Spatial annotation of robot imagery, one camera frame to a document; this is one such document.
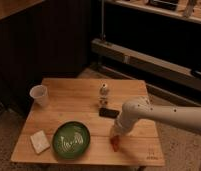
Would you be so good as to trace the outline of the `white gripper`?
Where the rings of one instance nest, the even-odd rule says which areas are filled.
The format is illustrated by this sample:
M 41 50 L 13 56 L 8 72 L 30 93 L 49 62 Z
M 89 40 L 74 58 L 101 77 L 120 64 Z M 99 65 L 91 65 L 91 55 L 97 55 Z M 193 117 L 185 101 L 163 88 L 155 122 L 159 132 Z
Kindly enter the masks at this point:
M 116 120 L 110 129 L 110 137 L 123 136 L 128 134 L 133 129 L 133 124 L 122 125 L 118 120 Z

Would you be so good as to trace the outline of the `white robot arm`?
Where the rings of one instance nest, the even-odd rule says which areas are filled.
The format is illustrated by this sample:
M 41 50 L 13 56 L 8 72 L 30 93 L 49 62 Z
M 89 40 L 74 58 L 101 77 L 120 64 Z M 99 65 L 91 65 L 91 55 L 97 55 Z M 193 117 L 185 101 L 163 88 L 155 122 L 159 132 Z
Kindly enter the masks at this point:
M 119 149 L 119 138 L 128 134 L 140 119 L 164 123 L 201 136 L 201 107 L 153 105 L 147 98 L 138 97 L 125 101 L 122 111 L 110 130 L 110 143 Z

